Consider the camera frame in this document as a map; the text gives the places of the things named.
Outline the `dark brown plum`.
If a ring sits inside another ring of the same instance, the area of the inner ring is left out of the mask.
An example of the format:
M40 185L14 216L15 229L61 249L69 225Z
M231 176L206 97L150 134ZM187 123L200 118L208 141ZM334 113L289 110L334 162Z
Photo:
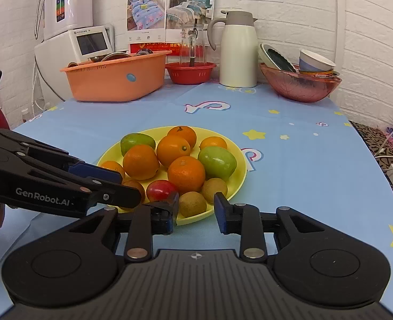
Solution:
M133 180L133 179L128 179L128 180L125 180L124 182L122 182L122 185L123 186L132 187L132 188L135 188L135 189L139 190L139 192L141 194L140 204L145 203L146 192L145 192L144 187L138 181Z

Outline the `red plum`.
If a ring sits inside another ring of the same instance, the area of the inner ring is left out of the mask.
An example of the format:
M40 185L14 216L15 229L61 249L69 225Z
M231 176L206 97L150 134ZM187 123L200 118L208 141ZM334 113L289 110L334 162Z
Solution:
M150 202L164 201L174 193L178 193L178 188L168 180L153 181L146 188L146 196Z

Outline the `brown longan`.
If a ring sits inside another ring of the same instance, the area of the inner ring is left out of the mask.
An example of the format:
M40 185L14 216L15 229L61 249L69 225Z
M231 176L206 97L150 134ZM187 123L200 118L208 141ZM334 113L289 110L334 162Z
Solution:
M214 204L216 193L222 193L225 197L228 194L228 186L221 178L211 178L204 182L201 188L201 194L211 205Z
M183 217L192 217L207 210L205 198L198 192L190 191L180 196L179 211Z

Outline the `large front orange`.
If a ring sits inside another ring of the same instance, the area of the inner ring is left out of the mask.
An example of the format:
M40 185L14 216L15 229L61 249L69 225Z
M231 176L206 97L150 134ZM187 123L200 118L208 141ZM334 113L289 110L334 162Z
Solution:
M182 156L174 160L168 168L168 181L173 183L181 194L198 192L206 179L202 163L191 156Z

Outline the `green fruit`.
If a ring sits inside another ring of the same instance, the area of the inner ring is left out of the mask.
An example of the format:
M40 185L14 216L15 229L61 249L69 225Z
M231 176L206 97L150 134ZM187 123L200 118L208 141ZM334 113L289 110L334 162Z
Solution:
M137 145L148 145L153 150L155 150L156 148L155 140L149 135L143 133L130 133L125 135L120 141L120 149L122 156L125 156L125 154L131 148Z
M221 178L227 181L235 172L237 161L235 156L222 147L209 146L203 148L198 160L204 166L208 178Z

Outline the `yellow orange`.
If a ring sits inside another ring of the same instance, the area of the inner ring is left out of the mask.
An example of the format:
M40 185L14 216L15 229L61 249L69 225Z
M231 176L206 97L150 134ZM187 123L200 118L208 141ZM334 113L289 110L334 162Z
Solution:
M184 138L175 135L163 137L157 145L157 158L165 168L174 160L189 156L190 153L190 144Z

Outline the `small orange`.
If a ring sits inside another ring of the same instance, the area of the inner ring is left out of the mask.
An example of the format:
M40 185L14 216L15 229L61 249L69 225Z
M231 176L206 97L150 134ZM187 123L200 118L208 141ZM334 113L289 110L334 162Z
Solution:
M227 149L228 144L226 143L225 140L223 140L223 138L214 136L214 137L207 137L202 140L199 149L203 150L206 147L221 147Z

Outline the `yellow plastic plate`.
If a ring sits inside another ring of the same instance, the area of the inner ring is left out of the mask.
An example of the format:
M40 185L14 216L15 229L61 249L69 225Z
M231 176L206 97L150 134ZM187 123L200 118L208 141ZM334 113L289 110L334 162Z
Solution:
M173 126L160 126L152 129L143 130L141 131L141 133L152 137L155 142L158 143L161 138L167 135L168 131L171 128L173 128ZM197 136L196 145L190 154L191 157L198 157L199 144L207 137L220 137L225 140L228 145L229 152L235 157L237 161L237 167L235 168L234 173L228 178L228 180L226 180L226 184L228 186L228 195L226 197L227 200L231 200L239 192L246 178L247 168L244 154L242 153L238 145L236 145L236 143L228 139L226 136L223 136L215 131L203 129L196 126L192 126L191 128L195 131ZM97 166L101 166L106 161L115 161L122 165L122 159L123 156L120 149L120 142L116 142L113 146L107 149L105 153L99 158ZM213 214L213 205L207 203L207 210L204 213L194 215L192 217L183 217L180 213L178 213L176 224L178 226L192 224L194 222L203 220Z

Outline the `orange plastic basket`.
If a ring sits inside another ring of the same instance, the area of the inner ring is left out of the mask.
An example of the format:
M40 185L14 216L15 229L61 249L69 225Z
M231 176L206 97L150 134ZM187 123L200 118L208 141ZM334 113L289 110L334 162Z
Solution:
M170 51L132 54L122 59L87 61L63 68L77 101L122 103L135 101L163 86Z

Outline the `blue patterned tablecloth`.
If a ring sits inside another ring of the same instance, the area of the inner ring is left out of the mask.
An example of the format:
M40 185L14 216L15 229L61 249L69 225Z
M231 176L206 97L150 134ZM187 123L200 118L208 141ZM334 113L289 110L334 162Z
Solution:
M382 303L393 312L393 192L330 100L296 103L266 85L166 85L130 103L67 101L18 132L94 163L128 133L178 125L218 132L241 148L248 173L236 202L263 212L292 207L378 248L391 266Z

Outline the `white water dispenser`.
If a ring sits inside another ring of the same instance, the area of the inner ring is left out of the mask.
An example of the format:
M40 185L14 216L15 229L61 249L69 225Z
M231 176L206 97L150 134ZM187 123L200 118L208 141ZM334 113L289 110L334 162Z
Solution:
M68 30L36 45L34 53L45 106L51 108L73 96L61 69L114 50L115 31L111 24Z

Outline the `red plastic basket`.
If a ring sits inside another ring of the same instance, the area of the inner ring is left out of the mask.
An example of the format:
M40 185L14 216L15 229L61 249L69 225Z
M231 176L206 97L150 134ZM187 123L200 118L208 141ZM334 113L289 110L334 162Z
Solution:
M211 62L196 63L194 66L178 62L165 65L170 79L178 85L199 85L208 82L215 67L216 64Z

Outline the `copper pink bowl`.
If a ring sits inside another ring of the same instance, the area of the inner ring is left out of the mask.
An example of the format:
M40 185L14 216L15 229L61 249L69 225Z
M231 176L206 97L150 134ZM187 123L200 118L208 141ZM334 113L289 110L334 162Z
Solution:
M339 77L318 78L299 72L259 65L272 89L284 98L301 103L315 103L329 96L342 82Z

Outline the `white thermos jug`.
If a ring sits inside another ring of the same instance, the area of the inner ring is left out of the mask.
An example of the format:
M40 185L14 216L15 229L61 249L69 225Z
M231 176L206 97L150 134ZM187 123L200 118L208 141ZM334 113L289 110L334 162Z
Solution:
M251 88L257 84L258 38L253 14L246 11L222 11L223 18L215 18L207 28L208 42L215 51L213 27L225 24L220 42L220 84L227 87Z

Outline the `glass pitcher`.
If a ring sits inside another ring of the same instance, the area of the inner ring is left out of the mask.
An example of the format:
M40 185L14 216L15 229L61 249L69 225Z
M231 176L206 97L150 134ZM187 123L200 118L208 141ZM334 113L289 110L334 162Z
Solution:
M206 64L204 28L197 19L182 27L179 63L188 67Z

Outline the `white water purifier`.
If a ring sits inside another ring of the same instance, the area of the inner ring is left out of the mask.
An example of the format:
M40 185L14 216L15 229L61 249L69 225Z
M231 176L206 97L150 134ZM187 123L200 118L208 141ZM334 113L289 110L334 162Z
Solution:
M39 0L35 18L34 38L47 41L69 30L93 25L92 0Z

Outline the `green white dish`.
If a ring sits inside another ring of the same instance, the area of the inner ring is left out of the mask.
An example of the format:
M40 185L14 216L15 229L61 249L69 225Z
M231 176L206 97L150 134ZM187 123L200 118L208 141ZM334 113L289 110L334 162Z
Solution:
M258 47L259 56L262 62L269 68L282 71L297 72L297 69L289 62L286 57L268 44L261 43Z

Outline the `white blue cup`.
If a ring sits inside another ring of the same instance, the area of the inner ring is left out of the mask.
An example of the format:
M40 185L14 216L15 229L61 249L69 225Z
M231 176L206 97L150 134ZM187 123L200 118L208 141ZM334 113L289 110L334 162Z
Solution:
M299 69L301 71L331 71L335 68L336 64L328 58L309 51L301 49L299 54Z

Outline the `bedding poster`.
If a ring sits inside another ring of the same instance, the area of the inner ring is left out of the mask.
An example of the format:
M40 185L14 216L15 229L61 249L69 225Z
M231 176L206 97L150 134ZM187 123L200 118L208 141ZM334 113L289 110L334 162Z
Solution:
M193 26L205 28L214 9L215 0L127 0L130 51L170 51L178 56L182 32Z

